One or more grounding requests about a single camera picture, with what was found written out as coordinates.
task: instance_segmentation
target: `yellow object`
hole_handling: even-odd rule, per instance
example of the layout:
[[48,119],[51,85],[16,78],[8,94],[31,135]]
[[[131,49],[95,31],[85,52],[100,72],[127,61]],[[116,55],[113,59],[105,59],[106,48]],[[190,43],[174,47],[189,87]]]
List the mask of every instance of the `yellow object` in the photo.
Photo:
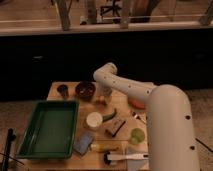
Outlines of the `yellow object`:
[[109,142],[94,142],[90,145],[90,149],[96,152],[115,151],[119,149],[119,145]]

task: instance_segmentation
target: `wooden table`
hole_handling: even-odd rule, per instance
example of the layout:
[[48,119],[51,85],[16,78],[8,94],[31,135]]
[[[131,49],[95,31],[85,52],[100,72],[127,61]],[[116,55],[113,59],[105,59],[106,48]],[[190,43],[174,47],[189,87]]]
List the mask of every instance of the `wooden table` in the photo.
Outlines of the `wooden table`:
[[[61,95],[57,92],[57,87],[60,84],[66,84],[69,87],[69,99],[72,100],[75,97],[75,86],[78,82],[54,82],[50,88],[47,100],[60,100]],[[119,91],[113,90],[111,100],[108,105],[103,105],[95,102],[98,96],[98,91],[95,92],[93,99],[90,102],[85,102],[79,99],[79,111],[77,120],[77,129],[75,138],[86,131],[87,129],[83,126],[86,116],[91,112],[100,112],[102,115],[110,114],[117,108],[118,115],[126,119],[126,123],[117,133],[115,138],[111,138],[106,135],[105,129],[110,125],[112,121],[107,121],[101,125],[98,131],[92,131],[95,135],[95,141],[101,142],[106,141],[108,143],[116,143],[119,146],[118,153],[125,153],[125,149],[128,147],[138,151],[147,151],[147,139],[139,145],[131,145],[128,143],[130,138],[130,132],[133,128],[141,128],[146,134],[146,125],[139,120],[136,120],[130,115],[130,110],[133,108],[129,106],[126,95]],[[135,110],[144,120],[145,111]],[[30,170],[41,169],[41,170],[127,170],[127,162],[119,161],[117,165],[110,166],[106,165],[103,161],[103,153],[97,153],[95,151],[88,150],[84,156],[79,156],[75,151],[71,158],[66,160],[24,160],[26,167]],[[141,170],[148,170],[148,161]]]

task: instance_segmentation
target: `plastic container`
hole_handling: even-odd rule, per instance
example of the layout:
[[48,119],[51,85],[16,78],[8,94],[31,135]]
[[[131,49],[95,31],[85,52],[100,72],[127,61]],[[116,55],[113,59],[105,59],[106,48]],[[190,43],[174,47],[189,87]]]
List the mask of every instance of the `plastic container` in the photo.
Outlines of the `plastic container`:
[[17,158],[69,158],[78,115],[77,101],[40,101],[19,147]]

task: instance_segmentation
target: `orange object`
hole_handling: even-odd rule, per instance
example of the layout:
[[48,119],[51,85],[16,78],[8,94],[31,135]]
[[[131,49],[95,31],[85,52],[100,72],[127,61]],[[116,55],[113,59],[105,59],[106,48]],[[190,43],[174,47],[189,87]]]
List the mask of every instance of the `orange object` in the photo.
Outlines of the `orange object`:
[[137,109],[145,109],[145,105],[136,99],[128,97],[128,103]]

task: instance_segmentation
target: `small cup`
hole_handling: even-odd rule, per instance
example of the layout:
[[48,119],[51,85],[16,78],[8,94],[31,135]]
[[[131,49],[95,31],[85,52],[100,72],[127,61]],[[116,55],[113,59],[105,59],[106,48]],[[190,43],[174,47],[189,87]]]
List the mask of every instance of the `small cup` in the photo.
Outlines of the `small cup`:
[[69,98],[68,86],[65,84],[61,84],[57,87],[57,91],[61,94],[64,100]]

